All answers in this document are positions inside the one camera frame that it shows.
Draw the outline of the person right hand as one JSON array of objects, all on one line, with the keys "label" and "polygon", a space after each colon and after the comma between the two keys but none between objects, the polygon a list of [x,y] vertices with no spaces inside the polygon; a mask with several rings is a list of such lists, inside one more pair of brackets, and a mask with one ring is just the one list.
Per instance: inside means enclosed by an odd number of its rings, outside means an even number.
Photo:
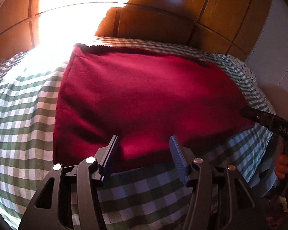
[{"label": "person right hand", "polygon": [[280,154],[275,162],[275,174],[279,179],[284,179],[288,174],[288,157]]}]

